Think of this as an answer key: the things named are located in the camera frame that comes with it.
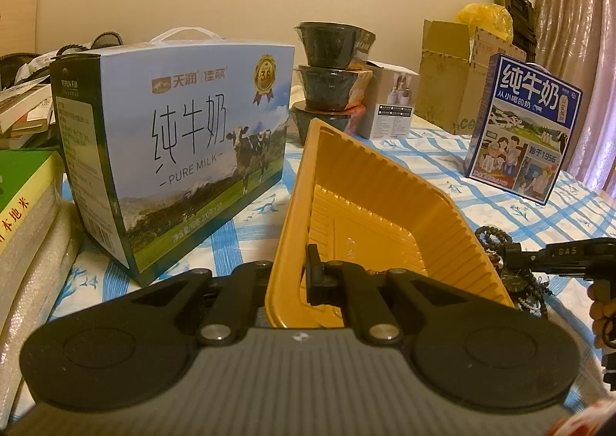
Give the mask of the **person right hand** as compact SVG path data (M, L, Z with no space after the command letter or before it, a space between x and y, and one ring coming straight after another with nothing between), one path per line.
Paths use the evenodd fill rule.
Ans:
M615 299L610 302L603 298L604 284L595 282L588 288L588 296L592 301L589 315L592 319L594 346L603 349L615 348Z

